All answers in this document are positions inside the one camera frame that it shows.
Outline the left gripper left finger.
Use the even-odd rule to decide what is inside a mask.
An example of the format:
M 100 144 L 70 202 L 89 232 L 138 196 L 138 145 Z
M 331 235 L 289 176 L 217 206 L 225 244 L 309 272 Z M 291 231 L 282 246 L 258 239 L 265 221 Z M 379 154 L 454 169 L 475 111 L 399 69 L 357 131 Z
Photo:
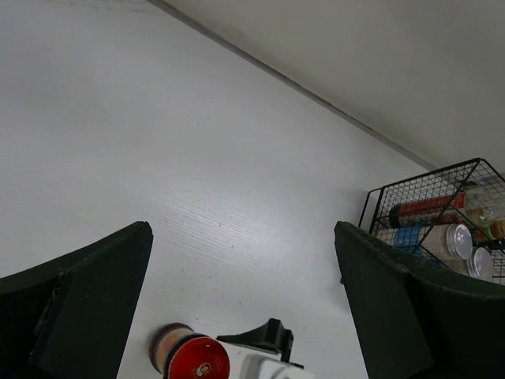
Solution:
M 1 279 L 3 378 L 115 378 L 152 251 L 137 221 Z

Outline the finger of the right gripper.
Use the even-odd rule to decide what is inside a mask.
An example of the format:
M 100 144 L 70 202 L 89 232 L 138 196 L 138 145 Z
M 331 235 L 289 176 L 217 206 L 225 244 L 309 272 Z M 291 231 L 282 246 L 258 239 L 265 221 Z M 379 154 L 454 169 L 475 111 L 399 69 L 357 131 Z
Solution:
M 282 362 L 289 362 L 294 334 L 285 328 L 279 319 L 270 318 L 265 324 L 253 330 L 234 335 L 221 335 L 216 339 L 228 344 L 260 349 L 279 355 Z

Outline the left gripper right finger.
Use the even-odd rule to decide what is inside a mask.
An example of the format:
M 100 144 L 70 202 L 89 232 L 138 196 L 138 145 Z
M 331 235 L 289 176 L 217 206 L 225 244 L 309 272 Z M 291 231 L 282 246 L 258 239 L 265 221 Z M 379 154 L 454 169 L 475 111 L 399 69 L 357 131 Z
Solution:
M 335 250 L 370 378 L 502 378 L 504 287 L 431 264 L 352 223 Z

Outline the blue-band silver-top shaker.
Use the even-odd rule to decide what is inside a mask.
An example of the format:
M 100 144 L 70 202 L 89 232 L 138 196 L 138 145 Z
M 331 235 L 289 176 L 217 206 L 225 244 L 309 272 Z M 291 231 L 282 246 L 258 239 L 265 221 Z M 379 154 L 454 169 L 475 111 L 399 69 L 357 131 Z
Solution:
M 469 228 L 458 223 L 398 228 L 392 244 L 420 257 L 429 255 L 441 261 L 468 260 L 473 252 Z
M 491 254 L 484 247 L 475 248 L 467 260 L 448 261 L 447 266 L 462 275 L 492 282 L 493 261 Z

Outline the red-lid sauce jar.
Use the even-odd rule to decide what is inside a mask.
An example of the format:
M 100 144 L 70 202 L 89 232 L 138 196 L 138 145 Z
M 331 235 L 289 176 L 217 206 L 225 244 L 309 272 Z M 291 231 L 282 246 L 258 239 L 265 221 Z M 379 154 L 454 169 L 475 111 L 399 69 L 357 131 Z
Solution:
M 230 358 L 224 346 L 182 323 L 165 325 L 155 333 L 149 358 L 154 369 L 167 379 L 230 377 Z

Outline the tall red-label sauce bottle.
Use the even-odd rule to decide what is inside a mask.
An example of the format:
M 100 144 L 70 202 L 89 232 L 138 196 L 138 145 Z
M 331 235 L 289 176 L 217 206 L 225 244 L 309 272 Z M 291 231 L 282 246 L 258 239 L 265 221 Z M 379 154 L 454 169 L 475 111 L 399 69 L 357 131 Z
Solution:
M 465 192 L 395 205 L 388 214 L 392 227 L 465 223 Z

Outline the green-label chili sauce bottle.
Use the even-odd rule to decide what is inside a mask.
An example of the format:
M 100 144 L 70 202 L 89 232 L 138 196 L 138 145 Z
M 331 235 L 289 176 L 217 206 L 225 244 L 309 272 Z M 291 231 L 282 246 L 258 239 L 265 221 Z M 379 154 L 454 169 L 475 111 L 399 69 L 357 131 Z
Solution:
M 466 212 L 475 243 L 498 242 L 504 239 L 504 221 L 489 208 L 473 208 Z

